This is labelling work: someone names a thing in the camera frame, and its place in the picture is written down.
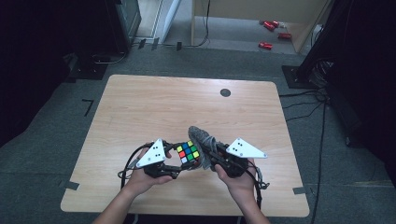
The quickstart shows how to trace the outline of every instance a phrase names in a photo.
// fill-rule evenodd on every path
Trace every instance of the person's right hand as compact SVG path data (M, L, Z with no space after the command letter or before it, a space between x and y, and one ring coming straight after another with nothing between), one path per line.
M251 163L249 164L248 170L253 174L253 176L256 176L256 170L251 166ZM238 204L255 201L254 181L250 175L243 173L239 177L230 178L220 165L216 164L215 169L218 173L219 179L227 185L228 191L230 191L231 196Z

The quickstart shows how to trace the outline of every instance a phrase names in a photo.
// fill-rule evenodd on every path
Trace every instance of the table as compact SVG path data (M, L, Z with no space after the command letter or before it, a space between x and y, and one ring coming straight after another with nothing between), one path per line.
M181 0L173 0L163 28L165 40ZM206 16L209 0L193 0L191 15L191 44L194 44L195 17ZM317 24L325 23L332 0L212 0L209 17L255 21L283 21L292 34L292 43L300 52Z
M222 89L231 91L224 97ZM186 77L113 75L109 78L61 207L67 212L102 212L120 190L117 172L132 152L162 138L188 140L191 125L231 144L242 137L265 151L255 160L263 180L262 211L269 217L306 217L305 194L279 102L276 85ZM166 164L180 165L175 151ZM184 171L162 186L137 197L130 213L158 215L240 216L226 186L210 170Z

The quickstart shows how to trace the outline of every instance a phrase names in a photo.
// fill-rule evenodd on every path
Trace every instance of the person's left hand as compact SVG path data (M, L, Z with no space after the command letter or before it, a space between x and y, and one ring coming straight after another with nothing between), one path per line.
M138 157L142 158L148 150L148 148L143 148ZM166 157L171 158L172 156L169 154L169 152L167 152ZM129 181L124 186L124 188L137 196L148 191L154 185L161 185L171 180L173 180L173 178L170 175L153 178L149 175L146 175L143 169L138 169L132 172Z

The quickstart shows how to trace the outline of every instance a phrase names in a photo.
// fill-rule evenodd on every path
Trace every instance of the red object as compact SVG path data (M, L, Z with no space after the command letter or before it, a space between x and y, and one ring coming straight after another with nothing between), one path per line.
M263 26L265 28L267 28L269 31L274 31L275 30L275 26L269 21L265 21Z
M275 28L279 27L279 22L278 21L270 21L271 24L275 26Z
M279 33L279 34L277 34L277 38L279 38L279 39L291 39L291 34Z
M260 42L259 48L271 50L272 49L272 44L266 43L266 42Z

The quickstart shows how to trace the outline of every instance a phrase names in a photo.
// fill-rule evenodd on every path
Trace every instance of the human hand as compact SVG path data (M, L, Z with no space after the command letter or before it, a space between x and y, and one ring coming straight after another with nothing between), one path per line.
M148 148L143 148L138 158L142 158L148 150ZM171 158L172 156L169 152L167 152L166 157ZM137 196L148 191L154 185L161 185L171 181L172 179L173 178L170 175L153 178L149 175L146 175L143 169L137 169L132 172L131 177L129 178L129 181L125 185L124 189L132 192L134 196Z
M251 200L253 202L255 201L254 181L250 175L243 173L239 177L230 178L219 164L215 165L215 169L218 173L219 179L227 185L228 191L230 191L231 196L238 204L251 202ZM251 164L247 169L253 174L253 176L255 176L256 170L251 166Z

